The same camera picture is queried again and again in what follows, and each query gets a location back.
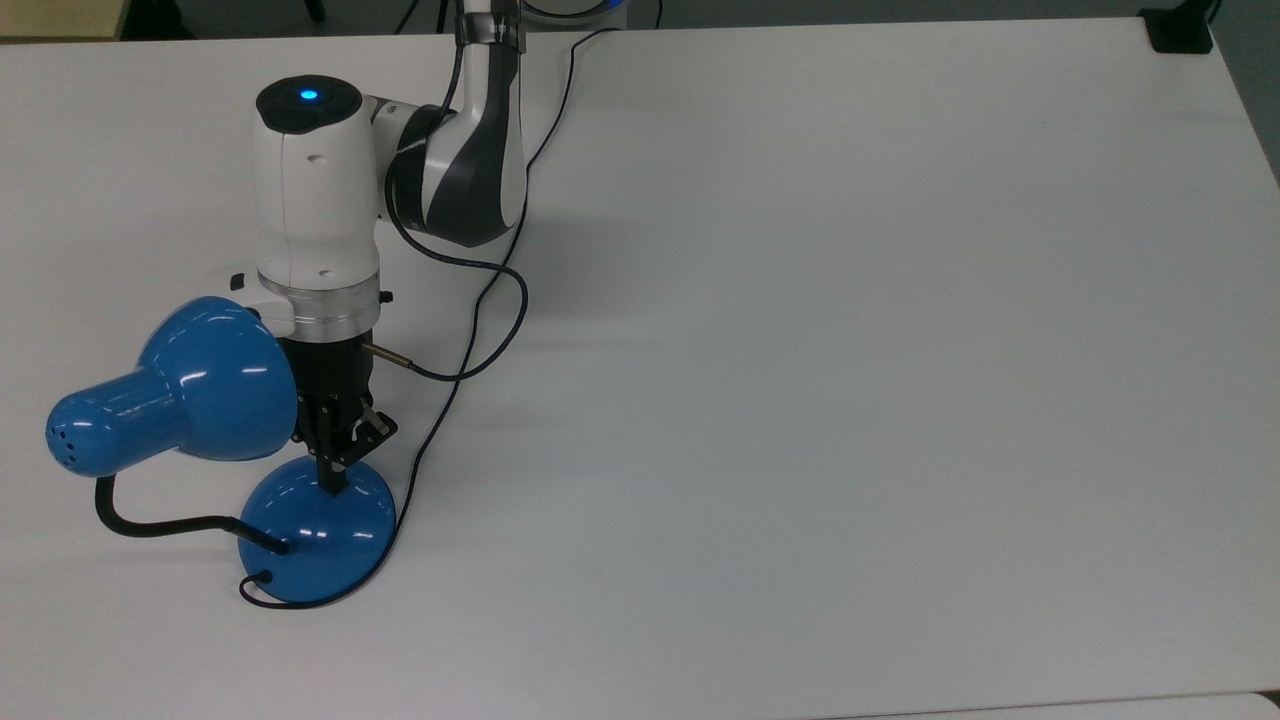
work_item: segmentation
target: white table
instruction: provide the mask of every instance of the white table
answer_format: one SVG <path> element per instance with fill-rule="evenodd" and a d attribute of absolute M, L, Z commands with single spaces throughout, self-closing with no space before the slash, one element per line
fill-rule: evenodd
<path fill-rule="evenodd" d="M 573 37 L 529 38 L 526 145 Z M 41 424 L 252 255 L 260 87 L 435 99 L 452 42 L 0 47 L 0 715 L 1280 687 L 1280 192 L 1217 54 L 1156 55 L 1138 19 L 593 42 L 534 172 L 525 331 L 463 388 L 387 569 L 287 614 L 238 600 L 229 537 L 101 528 Z M 449 368 L 484 278 L 387 231 L 379 341 Z M 399 492 L 444 388 L 381 365 L 374 392 Z M 119 505 L 234 514 L 282 457 L 166 454 Z"/>

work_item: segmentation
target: cable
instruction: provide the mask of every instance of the cable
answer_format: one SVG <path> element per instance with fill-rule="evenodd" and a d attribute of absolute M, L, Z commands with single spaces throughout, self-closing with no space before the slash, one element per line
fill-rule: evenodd
<path fill-rule="evenodd" d="M 404 17 L 401 18 L 399 24 L 396 26 L 396 32 L 393 32 L 392 35 L 399 35 L 399 31 L 404 29 L 404 26 L 408 23 L 408 19 L 413 17 L 413 10 L 417 9 L 417 4 L 419 0 L 413 0 L 412 3 L 408 4 L 408 10 L 404 10 Z"/>
<path fill-rule="evenodd" d="M 452 255 L 444 255 L 442 252 L 436 252 L 435 250 L 431 250 L 430 247 L 413 240 L 413 236 L 411 236 L 408 231 L 404 229 L 404 224 L 401 223 L 399 214 L 394 209 L 396 181 L 394 178 L 392 178 L 390 172 L 387 173 L 387 182 L 384 182 L 383 186 L 385 190 L 385 200 L 387 200 L 387 218 L 392 222 L 392 225 L 396 227 L 396 232 L 399 233 L 401 238 L 403 238 L 404 242 L 407 242 L 411 247 L 413 247 L 413 250 L 417 250 L 419 252 L 426 255 L 431 260 L 435 260 L 438 263 L 444 263 L 447 265 L 458 265 L 461 268 L 475 268 L 477 270 L 493 270 L 497 274 L 503 274 L 509 277 L 511 279 L 516 281 L 516 284 L 520 286 L 520 310 L 516 313 L 516 320 L 511 324 L 511 329 L 507 331 L 507 337 L 504 337 L 502 342 L 498 343 L 498 348 L 494 350 L 493 355 L 486 357 L 483 363 L 480 363 L 475 368 L 471 368 L 470 370 L 466 370 L 463 368 L 462 372 L 458 372 L 457 374 L 452 375 L 434 373 L 431 370 L 428 370 L 426 368 L 417 365 L 412 360 L 407 365 L 404 365 L 406 368 L 417 373 L 419 375 L 422 375 L 424 378 L 429 378 L 433 380 L 440 380 L 448 383 L 448 382 L 458 382 L 458 380 L 465 380 L 467 378 L 474 378 L 480 373 L 483 373 L 486 368 L 489 368 L 489 365 L 493 365 L 493 363 L 498 360 L 498 357 L 503 354 L 503 351 L 507 350 L 507 346 L 511 345 L 511 341 L 516 340 L 516 333 L 520 332 L 520 325 L 525 323 L 525 313 L 529 310 L 529 284 L 525 283 L 525 278 L 522 278 L 520 273 L 508 268 L 506 263 L 499 265 L 494 263 L 485 263 L 483 260 L 467 260 L 465 258 L 454 258 Z M 527 208 L 529 204 L 526 196 L 526 204 L 521 209 L 521 215 L 525 214 Z"/>
<path fill-rule="evenodd" d="M 445 110 L 453 105 L 453 94 L 458 90 L 458 77 L 462 74 L 462 47 L 453 51 L 453 77 L 449 78 L 449 90 L 444 94 L 444 102 L 440 102 L 440 108 Z"/>
<path fill-rule="evenodd" d="M 440 0 L 440 10 L 435 14 L 435 35 L 444 35 L 444 20 L 449 17 L 449 0 Z"/>
<path fill-rule="evenodd" d="M 602 33 L 605 33 L 605 32 L 613 32 L 617 28 L 598 29 L 598 31 L 588 35 L 586 37 L 579 40 L 577 42 L 575 42 L 570 47 L 570 51 L 568 51 L 568 76 L 564 79 L 564 94 L 561 96 L 559 110 L 556 113 L 556 119 L 552 120 L 550 127 L 547 128 L 547 135 L 543 137 L 543 141 L 538 145 L 538 150 L 534 152 L 534 156 L 525 165 L 525 172 L 526 173 L 532 172 L 534 163 L 536 163 L 538 159 L 541 156 L 543 150 L 547 149 L 547 145 L 550 142 L 552 137 L 556 135 L 557 128 L 559 128 L 561 118 L 564 117 L 564 106 L 568 104 L 570 88 L 573 87 L 573 68 L 575 68 L 575 64 L 576 64 L 576 60 L 577 60 L 577 49 L 584 42 L 586 42 L 588 40 L 591 40 L 593 37 L 595 37 L 598 35 L 602 35 Z M 390 202 L 388 202 L 387 208 L 388 208 L 388 214 L 392 215 L 393 218 L 396 218 L 394 213 L 392 211 L 393 205 Z M 477 338 L 477 336 L 480 333 L 480 307 L 484 304 L 485 297 L 489 296 L 489 291 L 492 291 L 493 287 L 498 283 L 498 279 L 503 274 L 506 274 L 506 273 L 502 272 L 502 268 L 506 268 L 507 264 L 511 261 L 511 258 L 516 254 L 516 246 L 520 243 L 520 237 L 521 237 L 521 233 L 525 229 L 525 220 L 527 218 L 529 218 L 529 193 L 526 192 L 525 193 L 525 202 L 524 202 L 524 205 L 520 209 L 520 220 L 516 223 L 516 231 L 511 236 L 511 243 L 507 246 L 507 252 L 502 256 L 502 261 L 500 263 L 498 263 L 495 265 L 492 264 L 492 263 L 486 263 L 486 265 L 493 265 L 493 266 L 499 268 L 499 269 L 495 270 L 494 274 L 489 278 L 489 283 L 484 286 L 484 290 L 480 291 L 480 295 L 476 296 L 475 304 L 471 306 L 471 333 L 470 333 L 470 337 L 467 338 L 466 351 L 462 354 L 462 361 L 458 364 L 458 374 L 460 375 L 466 374 L 467 363 L 471 360 L 472 351 L 475 351 L 476 338 Z M 392 548 L 396 547 L 396 541 L 397 541 L 397 538 L 399 538 L 401 528 L 404 525 L 404 518 L 408 516 L 410 503 L 413 500 L 413 489 L 417 487 L 417 474 L 419 474 L 419 470 L 421 470 L 422 459 L 426 456 L 426 450 L 428 450 L 428 447 L 430 447 L 431 441 L 435 439 L 436 433 L 440 430 L 440 425 L 444 424 L 444 418 L 449 414 L 449 410 L 453 407 L 453 401 L 457 398 L 458 389 L 461 389 L 461 388 L 462 388 L 462 380 L 461 379 L 453 380 L 453 387 L 449 389 L 449 396 L 444 400 L 444 405 L 440 406 L 440 411 L 439 411 L 439 414 L 436 414 L 435 421 L 431 424 L 431 429 L 426 433 L 426 437 L 422 439 L 422 443 L 419 445 L 417 451 L 413 454 L 413 462 L 410 466 L 410 474 L 408 474 L 408 486 L 404 489 L 404 501 L 403 501 L 403 505 L 401 506 L 399 515 L 397 515 L 397 518 L 396 518 L 396 525 L 392 528 L 390 538 L 387 542 L 387 550 L 383 551 L 381 556 L 378 557 L 378 562 L 374 564 L 374 568 L 367 574 L 365 574 L 364 578 L 356 580 L 355 584 L 352 584 L 349 588 L 342 591 L 340 593 L 334 594 L 332 597 L 321 598 L 321 600 L 317 600 L 317 601 L 312 601 L 312 602 L 266 602 L 266 601 L 262 601 L 262 600 L 259 600 L 259 598 L 251 596 L 248 593 L 248 591 L 246 589 L 250 583 L 270 584 L 270 582 L 271 582 L 271 573 L 264 570 L 262 573 L 256 573 L 253 575 L 248 575 L 248 577 L 246 577 L 244 579 L 241 580 L 241 583 L 239 583 L 239 594 L 241 594 L 241 597 L 244 598 L 247 602 L 250 602 L 252 605 L 256 605 L 257 607 L 265 607 L 265 609 L 269 609 L 269 610 L 308 610 L 308 609 L 312 609 L 312 607 L 321 607 L 321 606 L 337 602 L 337 601 L 339 601 L 339 600 L 342 600 L 342 598 L 352 594 L 353 592 L 358 591 L 360 588 L 365 587 L 365 584 L 370 579 L 372 579 L 372 577 L 378 573 L 378 570 L 381 569 L 383 564 L 387 561 L 387 557 L 390 556 Z"/>

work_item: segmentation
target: lamp shade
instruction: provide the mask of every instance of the lamp shade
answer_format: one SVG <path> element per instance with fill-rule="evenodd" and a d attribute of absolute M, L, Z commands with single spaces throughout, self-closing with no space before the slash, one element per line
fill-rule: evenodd
<path fill-rule="evenodd" d="M 264 457 L 288 442 L 296 416 L 293 373 L 261 320 L 200 297 L 156 328 L 136 370 L 54 406 L 45 439 L 64 468 L 99 478 L 173 447 Z"/>

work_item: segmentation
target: lamp base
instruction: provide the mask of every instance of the lamp base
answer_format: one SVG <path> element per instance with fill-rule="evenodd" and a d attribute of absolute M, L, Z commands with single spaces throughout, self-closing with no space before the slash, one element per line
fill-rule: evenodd
<path fill-rule="evenodd" d="M 285 602 L 314 602 L 352 587 L 378 565 L 396 528 L 396 501 L 372 468 L 356 462 L 337 496 L 320 489 L 316 464 L 298 457 L 271 471 L 244 503 L 241 520 L 280 538 L 288 555 L 239 541 L 250 574 L 271 573 L 259 587 Z"/>

